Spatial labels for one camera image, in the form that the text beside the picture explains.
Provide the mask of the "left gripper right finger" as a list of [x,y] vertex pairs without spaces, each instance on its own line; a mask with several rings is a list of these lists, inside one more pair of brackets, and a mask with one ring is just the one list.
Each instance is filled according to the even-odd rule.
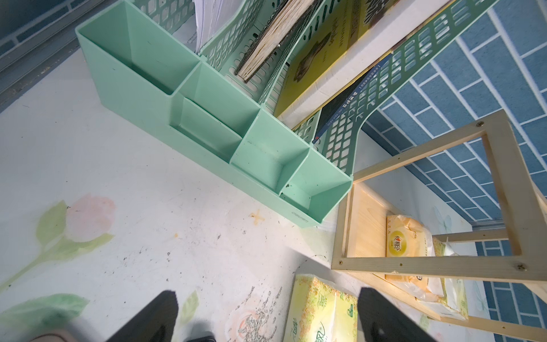
[[363,287],[360,290],[357,310],[365,341],[435,342],[433,337],[373,288]]

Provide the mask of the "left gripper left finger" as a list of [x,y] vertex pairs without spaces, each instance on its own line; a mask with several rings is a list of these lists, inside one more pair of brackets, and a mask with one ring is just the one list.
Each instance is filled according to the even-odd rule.
[[171,341],[179,311],[174,291],[163,291],[107,342]]

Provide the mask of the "yellow floral tissue pack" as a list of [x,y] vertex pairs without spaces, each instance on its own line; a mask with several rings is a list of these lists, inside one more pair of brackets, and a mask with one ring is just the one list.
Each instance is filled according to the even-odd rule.
[[311,274],[295,277],[284,341],[357,341],[358,298]]

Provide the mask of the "lower yellow white tissue pack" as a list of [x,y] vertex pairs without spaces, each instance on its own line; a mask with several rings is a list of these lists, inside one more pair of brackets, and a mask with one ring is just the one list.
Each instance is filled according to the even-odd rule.
[[441,317],[467,321],[469,318],[464,281],[455,278],[414,276],[415,298]]

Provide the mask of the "orange beige tissue pack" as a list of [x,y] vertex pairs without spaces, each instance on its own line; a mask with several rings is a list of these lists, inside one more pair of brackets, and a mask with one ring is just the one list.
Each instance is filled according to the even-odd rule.
[[[421,222],[404,215],[387,216],[386,257],[433,256],[432,235]],[[434,302],[438,299],[426,276],[386,274],[385,280],[420,300]]]

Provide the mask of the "wooden two-tier shelf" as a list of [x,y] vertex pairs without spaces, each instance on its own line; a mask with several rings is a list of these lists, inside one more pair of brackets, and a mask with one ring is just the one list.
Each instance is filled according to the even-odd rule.
[[386,280],[389,275],[420,275],[523,284],[539,298],[545,299],[546,198],[528,173],[505,111],[497,111],[356,172],[352,189],[365,190],[369,179],[476,139],[482,141],[487,155],[503,225],[498,229],[435,235],[433,239],[446,245],[506,240],[511,245],[509,256],[387,257],[374,245],[375,241],[383,240],[376,223],[368,217],[352,218],[353,213],[363,206],[387,213],[397,212],[395,206],[369,190],[365,201],[358,201],[354,194],[350,194],[340,203],[331,267],[412,306],[431,319],[514,339],[545,341],[545,329],[476,316],[461,321],[441,316]]

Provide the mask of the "floral table mat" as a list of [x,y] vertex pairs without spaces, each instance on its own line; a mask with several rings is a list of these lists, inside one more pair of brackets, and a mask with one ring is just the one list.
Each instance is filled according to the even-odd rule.
[[296,274],[330,270],[336,219],[302,229],[104,108],[77,50],[1,113],[1,340],[104,341],[160,292],[173,339],[281,341]]

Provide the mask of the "dark blue book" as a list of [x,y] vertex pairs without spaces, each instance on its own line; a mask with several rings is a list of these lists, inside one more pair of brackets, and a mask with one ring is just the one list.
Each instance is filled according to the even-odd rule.
[[332,101],[321,109],[319,124],[312,143],[317,143],[334,122],[346,113],[351,104],[356,104],[356,98],[366,88],[367,84],[375,77],[380,69],[390,61],[392,54],[382,58],[377,64],[370,68],[364,75],[353,82],[344,91],[339,93]]

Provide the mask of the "green plastic file organizer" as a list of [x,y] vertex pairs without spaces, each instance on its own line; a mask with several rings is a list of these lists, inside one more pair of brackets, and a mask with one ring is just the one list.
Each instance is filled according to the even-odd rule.
[[255,90],[234,70],[274,13],[263,1],[245,1],[198,53],[174,37],[190,17],[190,1],[119,1],[75,32],[106,108],[294,224],[313,227],[350,190],[364,122],[492,2],[447,4],[394,50],[315,148],[312,133],[295,133],[273,116],[273,90],[287,74],[286,62],[338,6],[322,1],[306,16],[261,69]]

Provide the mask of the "white yellow book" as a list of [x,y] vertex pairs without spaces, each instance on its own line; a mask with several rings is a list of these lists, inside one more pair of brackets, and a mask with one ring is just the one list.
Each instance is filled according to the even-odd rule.
[[290,62],[274,116],[295,128],[446,5],[342,1]]

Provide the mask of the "white paper stack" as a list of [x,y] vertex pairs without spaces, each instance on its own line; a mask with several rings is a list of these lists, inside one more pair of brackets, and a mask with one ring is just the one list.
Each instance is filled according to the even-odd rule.
[[197,40],[195,51],[211,40],[238,13],[244,0],[194,0]]

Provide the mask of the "thin beige book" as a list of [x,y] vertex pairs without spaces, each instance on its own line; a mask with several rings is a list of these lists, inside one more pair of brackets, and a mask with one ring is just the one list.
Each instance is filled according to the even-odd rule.
[[276,49],[287,40],[293,31],[302,25],[320,1],[282,1],[270,20],[245,53],[235,74],[248,83]]

